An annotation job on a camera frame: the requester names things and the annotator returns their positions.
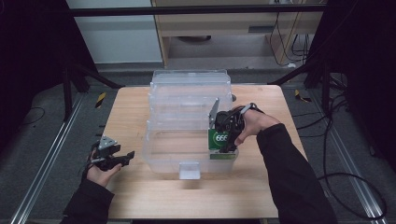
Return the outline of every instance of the white wall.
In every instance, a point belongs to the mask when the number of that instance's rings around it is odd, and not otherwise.
[[[151,7],[149,0],[67,0],[70,8]],[[76,17],[95,63],[161,63],[153,16]]]

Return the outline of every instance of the hand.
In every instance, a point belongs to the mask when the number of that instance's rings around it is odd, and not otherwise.
[[[279,120],[252,109],[249,109],[243,116],[245,120],[245,129],[235,139],[234,143],[236,146],[244,143],[248,136],[257,135],[261,130],[265,130],[280,123]]]
[[[94,165],[88,170],[87,179],[105,188],[111,177],[121,169],[121,166],[121,164],[117,164],[111,170],[102,171],[99,167]]]

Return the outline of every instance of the black sleeve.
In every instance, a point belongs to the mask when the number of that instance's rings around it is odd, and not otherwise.
[[[337,223],[312,167],[291,142],[284,124],[257,135],[280,223]]]
[[[108,208],[114,194],[106,188],[83,180],[64,209],[65,223],[107,223]]]

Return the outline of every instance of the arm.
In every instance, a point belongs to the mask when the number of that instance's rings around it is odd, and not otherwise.
[[[257,135],[281,223],[336,223],[334,211],[309,163],[291,142],[284,124],[248,110],[246,128],[235,141]]]
[[[93,166],[87,173],[87,179],[82,180],[78,190],[73,194],[69,204],[64,209],[66,223],[107,223],[108,208],[114,194],[106,189],[111,176],[118,172],[121,164],[106,172]]]

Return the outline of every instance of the clear plastic container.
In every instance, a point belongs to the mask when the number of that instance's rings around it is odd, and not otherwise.
[[[216,99],[219,111],[232,108],[231,80],[226,70],[155,71],[150,83],[150,116],[143,158],[155,173],[230,172],[234,160],[210,160],[208,115]]]

